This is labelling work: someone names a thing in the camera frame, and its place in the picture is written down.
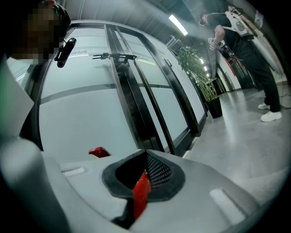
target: concrete floor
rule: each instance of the concrete floor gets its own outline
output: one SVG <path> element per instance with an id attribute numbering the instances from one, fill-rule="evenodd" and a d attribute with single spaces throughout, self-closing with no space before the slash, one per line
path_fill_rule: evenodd
<path id="1" fill-rule="evenodd" d="M 287 84 L 279 95 L 290 94 Z M 258 110 L 264 92 L 241 90 L 220 95 L 223 117 L 209 114 L 201 137 L 186 159 L 218 170 L 263 204 L 272 199 L 289 172 L 291 163 L 291 110 L 282 109 L 280 120 L 260 121 L 267 110 Z M 291 97 L 282 98 L 291 107 Z"/>

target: mesh pocket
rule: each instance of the mesh pocket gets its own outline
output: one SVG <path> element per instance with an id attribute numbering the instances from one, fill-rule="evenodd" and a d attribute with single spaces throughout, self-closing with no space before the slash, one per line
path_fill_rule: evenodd
<path id="1" fill-rule="evenodd" d="M 167 183 L 172 172 L 168 166 L 148 154 L 146 174 L 150 179 L 151 189 L 155 189 Z"/>

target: bamboo plant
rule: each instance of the bamboo plant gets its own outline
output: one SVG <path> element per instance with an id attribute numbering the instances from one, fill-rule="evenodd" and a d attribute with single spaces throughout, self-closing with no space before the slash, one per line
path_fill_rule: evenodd
<path id="1" fill-rule="evenodd" d="M 178 62 L 188 77 L 190 79 L 194 78 L 204 95 L 205 101 L 210 102 L 217 98 L 217 93 L 212 81 L 203 69 L 198 53 L 196 48 L 183 47 L 180 49 Z"/>

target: ceiling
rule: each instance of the ceiling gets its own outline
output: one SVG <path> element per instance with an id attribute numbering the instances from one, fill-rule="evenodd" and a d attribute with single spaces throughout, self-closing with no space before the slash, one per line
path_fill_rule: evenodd
<path id="1" fill-rule="evenodd" d="M 144 31 L 163 43 L 173 35 L 184 45 L 198 39 L 207 40 L 213 32 L 197 24 L 205 6 L 215 6 L 225 0 L 59 0 L 72 20 L 105 20 Z M 183 36 L 169 20 L 173 14 L 188 31 Z M 204 60 L 209 62 L 212 76 L 216 73 L 215 52 L 206 49 Z"/>

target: red object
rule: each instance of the red object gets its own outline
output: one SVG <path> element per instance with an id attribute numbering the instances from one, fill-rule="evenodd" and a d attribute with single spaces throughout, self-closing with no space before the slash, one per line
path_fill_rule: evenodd
<path id="1" fill-rule="evenodd" d="M 55 1 L 53 1 L 53 0 L 48 0 L 47 3 L 48 3 L 48 5 L 55 5 Z"/>
<path id="2" fill-rule="evenodd" d="M 89 154 L 90 155 L 95 155 L 98 158 L 103 158 L 103 157 L 107 157 L 110 156 L 111 154 L 105 150 L 105 148 L 103 147 L 97 147 L 95 149 L 89 150 Z"/>
<path id="3" fill-rule="evenodd" d="M 141 177 L 137 181 L 133 188 L 135 196 L 133 203 L 133 217 L 137 219 L 146 208 L 147 195 L 151 192 L 151 183 L 148 176 L 142 173 Z"/>

